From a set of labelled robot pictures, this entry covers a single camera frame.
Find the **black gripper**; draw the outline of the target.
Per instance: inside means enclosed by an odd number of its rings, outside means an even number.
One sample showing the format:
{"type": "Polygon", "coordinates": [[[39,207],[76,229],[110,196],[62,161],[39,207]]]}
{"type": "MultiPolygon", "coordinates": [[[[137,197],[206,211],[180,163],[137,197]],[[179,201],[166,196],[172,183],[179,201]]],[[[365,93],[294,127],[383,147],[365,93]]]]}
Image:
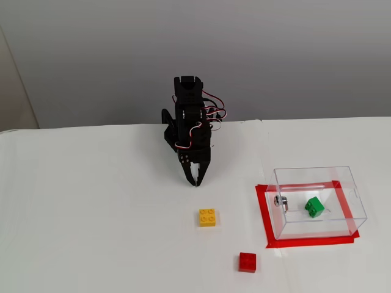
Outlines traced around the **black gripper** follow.
{"type": "Polygon", "coordinates": [[[185,142],[175,142],[178,160],[187,181],[192,186],[201,185],[210,164],[211,130],[209,128],[191,128],[185,142]],[[191,163],[198,164],[198,177],[195,181],[191,163]]]}

